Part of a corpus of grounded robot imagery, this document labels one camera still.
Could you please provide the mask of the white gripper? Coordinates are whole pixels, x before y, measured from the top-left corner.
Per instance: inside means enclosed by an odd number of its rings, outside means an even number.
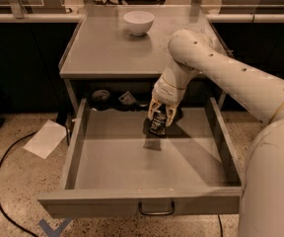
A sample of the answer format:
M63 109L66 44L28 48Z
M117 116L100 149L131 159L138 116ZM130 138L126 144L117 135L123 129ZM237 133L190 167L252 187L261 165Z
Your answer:
M182 101L185 90L171 86L161 76L154 85L152 99L148 110L148 119L152 120L154 113L162 105L166 105L166 126L170 126L177 113L178 105Z

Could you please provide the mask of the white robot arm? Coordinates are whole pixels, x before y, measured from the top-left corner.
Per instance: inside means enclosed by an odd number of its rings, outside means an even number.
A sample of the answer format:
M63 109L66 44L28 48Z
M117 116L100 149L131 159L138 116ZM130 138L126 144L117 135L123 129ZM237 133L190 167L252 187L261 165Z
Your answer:
M209 37L178 30L169 40L174 63L154 85L148 117L166 106L171 125L189 81L203 73L265 128L245 160L239 237L284 237L284 80L218 52Z

